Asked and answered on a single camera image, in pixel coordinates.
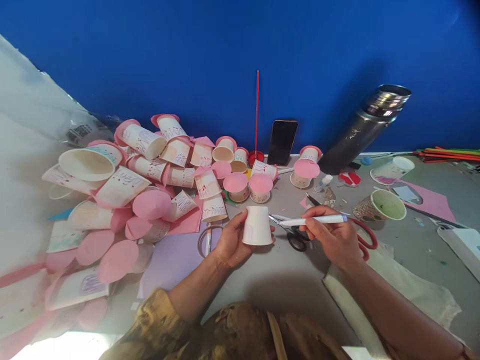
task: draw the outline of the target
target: gray table surface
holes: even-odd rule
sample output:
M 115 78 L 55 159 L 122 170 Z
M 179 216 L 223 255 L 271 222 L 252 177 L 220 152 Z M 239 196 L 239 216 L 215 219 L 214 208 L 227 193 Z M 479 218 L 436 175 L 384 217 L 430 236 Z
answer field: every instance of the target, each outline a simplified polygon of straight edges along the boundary
M 293 164 L 296 159 L 293 157 L 290 163 Z M 413 157 L 412 160 L 416 168 L 406 174 L 403 180 L 446 195 L 457 221 L 480 230 L 480 175 L 469 173 L 462 164 L 424 164 Z M 374 187 L 386 188 L 369 176 L 372 167 L 385 161 L 387 159 L 379 159 L 372 166 L 362 166 L 357 172 L 362 181 L 356 188 L 336 187 L 333 184 L 334 177 L 331 188 L 336 195 L 335 208 L 351 214 L 352 207 L 374 191 Z M 323 175 L 320 173 L 315 184 Z M 289 173 L 280 176 L 270 200 L 264 205 L 268 206 L 271 214 L 299 218 L 305 211 L 300 205 L 305 191 L 318 200 L 322 198 L 313 191 L 314 182 L 307 189 L 298 189 L 290 183 L 289 176 Z M 228 206 L 228 215 L 233 217 L 245 206 L 255 205 L 248 199 L 239 209 Z M 420 226 L 415 218 L 421 219 L 424 226 Z M 453 320 L 450 330 L 474 351 L 480 352 L 480 284 L 439 237 L 437 227 L 426 216 L 407 209 L 404 220 L 387 221 L 372 229 L 381 242 L 393 246 L 397 262 L 421 278 L 452 292 L 462 312 Z M 359 345 L 358 338 L 321 281 L 329 266 L 321 246 L 316 245 L 307 252 L 297 252 L 291 248 L 285 231 L 279 226 L 276 226 L 274 236 L 276 243 L 273 246 L 256 251 L 230 275 L 208 307 L 203 320 L 229 303 L 250 301 L 271 311 L 307 315 L 342 345 Z M 122 280 L 116 290 L 117 295 L 112 298 L 110 312 L 97 332 L 123 334 L 132 325 L 135 316 L 135 311 L 131 310 L 132 303 L 141 301 L 136 300 L 139 279 L 139 275 L 129 275 Z

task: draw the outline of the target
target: black thermos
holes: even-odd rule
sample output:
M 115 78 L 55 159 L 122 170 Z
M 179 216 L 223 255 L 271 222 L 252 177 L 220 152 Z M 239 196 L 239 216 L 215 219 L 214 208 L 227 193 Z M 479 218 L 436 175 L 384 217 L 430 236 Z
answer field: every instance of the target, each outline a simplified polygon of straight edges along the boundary
M 318 165 L 328 175 L 338 175 L 394 120 L 412 92 L 399 85 L 380 85 L 351 117 L 351 126 Z

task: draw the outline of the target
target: pink paper sheet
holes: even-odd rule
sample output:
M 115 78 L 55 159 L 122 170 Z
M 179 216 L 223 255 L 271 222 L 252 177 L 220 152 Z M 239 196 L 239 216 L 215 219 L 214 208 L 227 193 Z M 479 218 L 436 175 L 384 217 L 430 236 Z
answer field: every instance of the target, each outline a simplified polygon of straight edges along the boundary
M 412 184 L 410 182 L 406 182 L 402 180 L 398 180 L 398 182 L 406 184 L 410 186 L 412 189 L 415 189 L 415 191 L 423 199 L 422 205 L 415 205 L 415 204 L 404 201 L 405 204 L 408 204 L 408 206 L 412 208 L 438 216 L 450 222 L 453 222 L 453 223 L 457 222 L 454 214 L 452 213 L 452 210 L 450 210 L 449 201 L 445 195 L 442 195 L 435 191 L 428 190 L 424 187 Z

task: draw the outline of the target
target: paper cup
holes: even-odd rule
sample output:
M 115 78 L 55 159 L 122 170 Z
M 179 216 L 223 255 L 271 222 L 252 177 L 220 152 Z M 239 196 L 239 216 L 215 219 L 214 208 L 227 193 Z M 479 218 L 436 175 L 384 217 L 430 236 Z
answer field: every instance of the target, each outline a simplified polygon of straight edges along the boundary
M 413 169 L 415 164 L 410 159 L 396 156 L 387 163 L 370 170 L 370 176 L 379 184 L 391 185 Z
M 225 209 L 224 198 L 221 194 L 209 197 L 203 201 L 203 212 L 201 215 L 203 222 L 211 223 L 227 217 L 227 209 Z
M 231 163 L 235 158 L 237 143 L 230 136 L 222 136 L 216 141 L 216 148 L 211 152 L 215 161 Z
M 151 117 L 151 122 L 160 129 L 161 134 L 167 142 L 180 136 L 188 136 L 180 125 L 180 119 L 173 114 L 160 114 Z
M 187 164 L 190 144 L 183 139 L 174 138 L 170 141 L 160 155 L 160 158 L 182 168 Z
M 270 199 L 270 190 L 274 187 L 274 183 L 269 175 L 252 175 L 248 181 L 248 185 L 250 186 L 250 198 L 254 202 L 262 204 Z
M 370 196 L 360 201 L 352 212 L 363 222 L 402 220 L 407 216 L 407 209 L 402 200 L 383 189 L 372 192 Z
M 168 162 L 159 158 L 147 160 L 143 156 L 134 156 L 126 163 L 127 167 L 137 174 L 157 182 L 162 181 L 162 175 Z
M 168 222 L 177 221 L 196 207 L 198 207 L 197 203 L 182 190 L 171 200 L 170 210 L 162 217 L 162 220 Z
M 90 191 L 96 190 L 105 184 L 103 181 L 83 181 L 68 174 L 62 169 L 60 164 L 49 168 L 41 177 L 42 180 L 65 188 L 75 190 L 76 192 L 90 195 Z
M 123 208 L 150 184 L 150 181 L 120 166 L 98 191 L 92 193 L 102 208 Z
M 207 199 L 220 194 L 222 189 L 212 170 L 207 170 L 195 176 L 195 184 L 200 199 Z
M 275 181 L 279 177 L 279 171 L 276 166 L 266 164 L 260 160 L 255 160 L 253 166 L 251 167 L 251 174 L 267 174 L 270 176 L 272 181 Z
M 120 146 L 128 145 L 142 154 L 147 160 L 158 157 L 165 148 L 167 140 L 140 126 L 136 120 L 127 120 L 115 131 L 115 141 Z
M 258 246 L 273 244 L 269 208 L 267 206 L 247 206 L 246 208 L 248 215 L 243 228 L 242 243 Z
M 306 159 L 316 163 L 321 156 L 322 151 L 318 147 L 309 145 L 300 150 L 300 157 L 298 160 Z
M 244 173 L 249 168 L 247 165 L 247 157 L 249 152 L 244 147 L 236 149 L 233 161 L 231 162 L 231 171 L 233 173 Z

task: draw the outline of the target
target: white marker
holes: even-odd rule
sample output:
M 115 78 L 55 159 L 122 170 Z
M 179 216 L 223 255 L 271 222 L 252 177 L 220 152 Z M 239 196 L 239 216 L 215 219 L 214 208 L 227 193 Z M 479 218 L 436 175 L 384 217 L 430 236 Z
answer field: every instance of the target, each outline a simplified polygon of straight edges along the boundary
M 312 217 L 312 219 L 315 219 L 322 224 L 346 223 L 349 220 L 349 218 L 346 215 L 317 216 L 317 217 Z M 300 226 L 300 225 L 305 225 L 305 220 L 307 219 L 284 220 L 284 221 L 280 221 L 279 225 Z

